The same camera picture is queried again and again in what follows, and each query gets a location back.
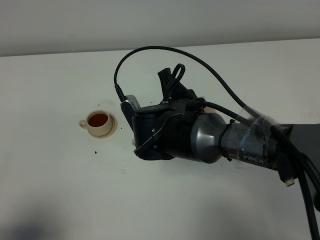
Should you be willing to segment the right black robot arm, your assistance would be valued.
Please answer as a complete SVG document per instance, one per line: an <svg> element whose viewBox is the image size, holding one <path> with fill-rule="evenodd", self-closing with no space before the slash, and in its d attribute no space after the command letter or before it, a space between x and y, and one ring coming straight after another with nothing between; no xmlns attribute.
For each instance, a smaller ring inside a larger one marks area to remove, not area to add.
<svg viewBox="0 0 320 240"><path fill-rule="evenodd" d="M160 71L162 101L134 111L135 155L206 164L226 158L277 171L287 186L299 180L311 237L319 239L320 126L278 124L251 108L243 117L197 97L181 84L184 73L182 64Z"/></svg>

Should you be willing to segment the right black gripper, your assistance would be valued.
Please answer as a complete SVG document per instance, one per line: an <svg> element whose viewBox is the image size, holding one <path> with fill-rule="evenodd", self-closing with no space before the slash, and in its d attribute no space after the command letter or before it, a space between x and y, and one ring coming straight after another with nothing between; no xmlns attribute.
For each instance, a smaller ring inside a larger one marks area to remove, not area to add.
<svg viewBox="0 0 320 240"><path fill-rule="evenodd" d="M162 102L143 107L132 117L135 155L146 161L173 158L196 161L192 151L192 128L204 112L203 97L180 83L185 67L165 68L157 73Z"/></svg>

